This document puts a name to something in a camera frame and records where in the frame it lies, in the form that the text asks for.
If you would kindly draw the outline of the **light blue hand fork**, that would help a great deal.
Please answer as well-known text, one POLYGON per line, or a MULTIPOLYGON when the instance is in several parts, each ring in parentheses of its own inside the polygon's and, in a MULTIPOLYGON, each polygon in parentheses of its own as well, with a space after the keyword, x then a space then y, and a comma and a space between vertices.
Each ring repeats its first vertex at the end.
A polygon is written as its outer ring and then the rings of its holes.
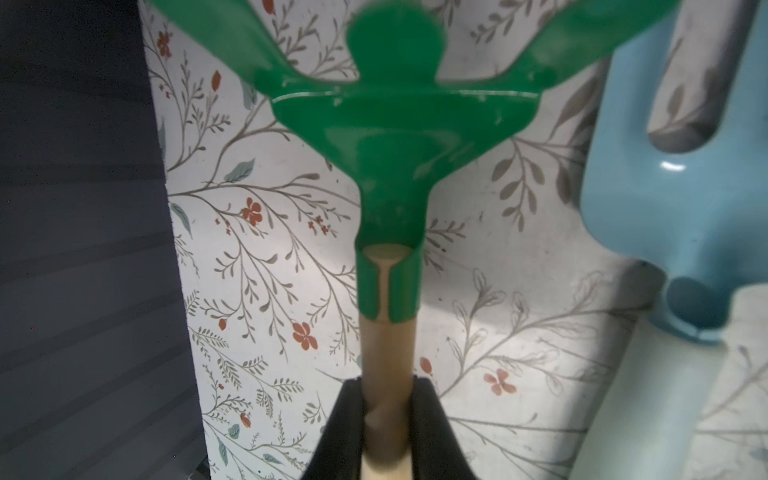
POLYGON ((574 479, 678 479, 727 357, 731 300, 767 279, 767 5, 754 12, 719 127, 672 154, 647 124, 676 17, 612 57, 581 190, 591 236, 666 281, 633 331, 574 479))

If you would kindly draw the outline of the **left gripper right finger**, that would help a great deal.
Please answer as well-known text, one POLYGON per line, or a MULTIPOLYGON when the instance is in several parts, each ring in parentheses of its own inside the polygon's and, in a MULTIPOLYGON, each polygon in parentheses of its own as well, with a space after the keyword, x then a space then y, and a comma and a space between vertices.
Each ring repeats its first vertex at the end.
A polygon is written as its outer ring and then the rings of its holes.
POLYGON ((414 479, 476 479, 427 378, 413 378, 409 435, 414 479))

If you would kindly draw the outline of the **dark green rake wooden handle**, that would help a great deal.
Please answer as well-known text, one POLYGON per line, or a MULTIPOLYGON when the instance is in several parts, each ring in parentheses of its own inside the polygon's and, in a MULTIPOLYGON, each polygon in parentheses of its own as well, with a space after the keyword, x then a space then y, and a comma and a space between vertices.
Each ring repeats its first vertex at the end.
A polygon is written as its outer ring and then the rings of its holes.
POLYGON ((414 479, 409 427, 431 190, 527 127, 544 91, 659 22, 675 3, 576 1, 503 73, 441 81, 446 40, 434 16, 416 1, 373 1, 346 34, 358 77, 340 83, 296 70, 247 1, 160 1, 157 8, 357 185, 360 479, 414 479))

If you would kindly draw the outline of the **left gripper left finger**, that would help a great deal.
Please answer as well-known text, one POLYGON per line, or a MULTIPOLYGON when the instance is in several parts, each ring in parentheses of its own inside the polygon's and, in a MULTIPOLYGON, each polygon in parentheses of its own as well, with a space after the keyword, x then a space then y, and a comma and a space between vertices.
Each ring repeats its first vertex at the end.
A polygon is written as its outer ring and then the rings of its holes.
POLYGON ((364 414, 361 380, 345 380, 302 480, 360 479, 364 414))

